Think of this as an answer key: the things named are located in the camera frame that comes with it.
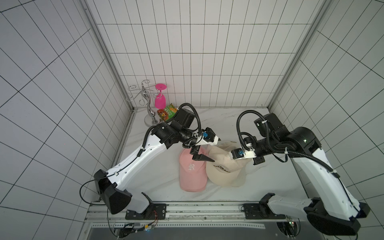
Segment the pink cap back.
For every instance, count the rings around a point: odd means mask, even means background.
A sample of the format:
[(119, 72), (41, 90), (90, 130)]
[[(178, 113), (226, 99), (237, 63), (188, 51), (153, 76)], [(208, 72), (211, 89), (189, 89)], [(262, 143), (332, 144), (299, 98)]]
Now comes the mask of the pink cap back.
[(186, 192), (202, 192), (207, 185), (206, 162), (192, 159), (189, 149), (180, 155), (180, 188)]

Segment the beige cap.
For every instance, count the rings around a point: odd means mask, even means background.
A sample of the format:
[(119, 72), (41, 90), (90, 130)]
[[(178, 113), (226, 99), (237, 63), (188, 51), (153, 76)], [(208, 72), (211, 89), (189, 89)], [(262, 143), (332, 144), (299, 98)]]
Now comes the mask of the beige cap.
[(221, 187), (241, 187), (246, 182), (246, 165), (250, 159), (233, 160), (232, 150), (239, 148), (232, 141), (220, 141), (217, 146), (208, 146), (206, 155), (214, 160), (207, 162), (206, 173), (210, 181)]

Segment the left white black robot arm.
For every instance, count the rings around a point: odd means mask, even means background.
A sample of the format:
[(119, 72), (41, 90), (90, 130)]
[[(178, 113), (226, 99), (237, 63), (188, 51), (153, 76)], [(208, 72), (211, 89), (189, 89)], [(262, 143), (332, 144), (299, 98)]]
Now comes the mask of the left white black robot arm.
[(189, 149), (194, 161), (212, 162), (213, 159), (200, 153), (202, 146), (217, 145), (220, 138), (211, 128), (202, 128), (197, 110), (189, 103), (182, 104), (174, 117), (151, 126), (144, 140), (133, 153), (121, 163), (107, 171), (99, 170), (94, 174), (97, 192), (112, 214), (124, 210), (147, 219), (155, 212), (155, 204), (143, 193), (129, 190), (130, 183), (145, 166), (172, 145), (182, 143)]

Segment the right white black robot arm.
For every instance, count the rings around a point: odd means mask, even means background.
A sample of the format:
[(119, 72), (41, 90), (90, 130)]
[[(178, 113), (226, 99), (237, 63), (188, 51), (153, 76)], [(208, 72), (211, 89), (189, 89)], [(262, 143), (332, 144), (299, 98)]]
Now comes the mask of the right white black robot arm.
[(241, 148), (232, 152), (234, 158), (253, 159), (258, 164), (267, 155), (284, 155), (280, 162), (297, 164), (318, 193), (312, 199), (268, 193), (259, 201), (261, 208), (274, 215), (307, 220), (328, 236), (359, 235), (359, 219), (366, 218), (371, 209), (347, 190), (312, 130), (297, 127), (289, 131), (275, 114), (262, 115), (255, 110), (238, 116), (236, 130)]

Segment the green orange snack packet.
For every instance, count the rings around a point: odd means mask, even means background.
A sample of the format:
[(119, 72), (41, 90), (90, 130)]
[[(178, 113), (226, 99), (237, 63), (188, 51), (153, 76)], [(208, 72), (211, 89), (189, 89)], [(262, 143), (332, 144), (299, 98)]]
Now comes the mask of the green orange snack packet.
[(169, 119), (173, 118), (177, 111), (178, 109), (173, 104), (169, 104), (165, 108), (157, 110), (157, 113), (160, 119), (166, 122)]

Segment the pink plastic goblet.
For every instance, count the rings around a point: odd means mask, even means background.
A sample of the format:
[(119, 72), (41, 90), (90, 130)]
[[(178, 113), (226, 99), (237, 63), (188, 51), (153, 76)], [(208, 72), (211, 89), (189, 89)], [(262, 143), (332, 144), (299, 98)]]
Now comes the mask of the pink plastic goblet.
[(166, 107), (166, 97), (164, 96), (163, 91), (167, 89), (167, 86), (165, 84), (156, 84), (155, 88), (157, 90), (155, 107), (157, 109), (164, 109)]

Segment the silver wine glass rack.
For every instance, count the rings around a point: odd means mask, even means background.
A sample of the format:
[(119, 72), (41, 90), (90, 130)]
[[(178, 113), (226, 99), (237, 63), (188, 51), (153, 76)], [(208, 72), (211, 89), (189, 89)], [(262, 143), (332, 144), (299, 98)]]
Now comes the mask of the silver wine glass rack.
[(150, 85), (150, 83), (150, 80), (143, 80), (140, 87), (130, 85), (130, 94), (126, 98), (128, 102), (132, 103), (138, 99), (139, 106), (146, 108), (147, 115), (144, 118), (144, 123), (147, 127), (156, 126), (162, 121), (157, 111), (152, 107), (157, 95), (160, 94), (161, 96), (162, 94), (155, 88), (155, 85)]

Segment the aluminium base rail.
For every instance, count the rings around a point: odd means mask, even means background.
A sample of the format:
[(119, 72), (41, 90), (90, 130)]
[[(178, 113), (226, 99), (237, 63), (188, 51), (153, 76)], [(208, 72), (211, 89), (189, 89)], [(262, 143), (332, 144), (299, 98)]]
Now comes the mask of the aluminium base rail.
[(155, 202), (148, 214), (124, 209), (113, 215), (105, 206), (89, 207), (85, 218), (91, 227), (121, 229), (125, 225), (153, 228), (251, 228), (265, 230), (268, 224), (286, 224), (294, 229), (309, 227), (306, 219), (287, 214), (263, 214), (258, 202)]

